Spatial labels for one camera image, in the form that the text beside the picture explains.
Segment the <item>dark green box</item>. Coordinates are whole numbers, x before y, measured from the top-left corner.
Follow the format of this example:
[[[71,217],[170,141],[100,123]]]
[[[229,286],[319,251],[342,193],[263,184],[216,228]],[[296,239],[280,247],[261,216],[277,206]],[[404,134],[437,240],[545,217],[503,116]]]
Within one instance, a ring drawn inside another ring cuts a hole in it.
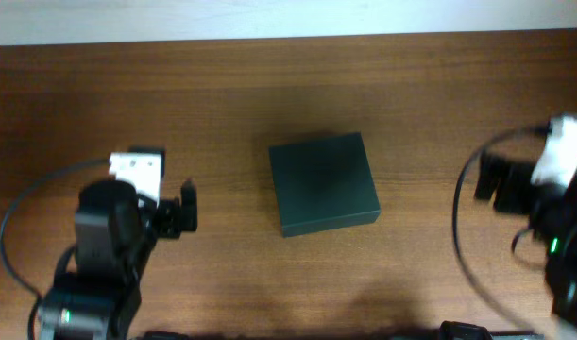
[[[268,149],[282,236],[372,224],[381,204],[359,132]]]

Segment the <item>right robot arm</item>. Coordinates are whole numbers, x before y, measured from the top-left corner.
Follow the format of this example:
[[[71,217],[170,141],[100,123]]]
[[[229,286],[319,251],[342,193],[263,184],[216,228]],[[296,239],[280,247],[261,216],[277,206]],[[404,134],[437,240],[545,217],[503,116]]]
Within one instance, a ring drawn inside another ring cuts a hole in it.
[[[513,163],[487,153],[483,148],[465,163],[456,182],[451,231],[456,260],[468,284],[496,313],[524,327],[525,321],[505,310],[478,283],[462,255],[458,237],[458,210],[464,180],[471,165],[481,161],[481,177],[475,196],[489,199],[497,195],[494,209],[499,213],[526,214],[529,224],[513,239],[515,251],[521,235],[532,232],[547,247],[545,281],[552,296],[552,313],[577,329],[577,163],[566,188],[556,185],[515,185],[516,179],[529,179],[531,166]]]

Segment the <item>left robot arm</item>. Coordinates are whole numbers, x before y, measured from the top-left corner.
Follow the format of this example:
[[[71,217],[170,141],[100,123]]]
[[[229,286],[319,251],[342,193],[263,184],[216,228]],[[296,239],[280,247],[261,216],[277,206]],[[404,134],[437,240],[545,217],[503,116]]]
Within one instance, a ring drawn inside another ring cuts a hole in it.
[[[159,203],[117,179],[82,189],[76,242],[60,256],[38,307],[41,339],[125,339],[141,305],[140,285],[160,239],[197,229],[195,184]]]

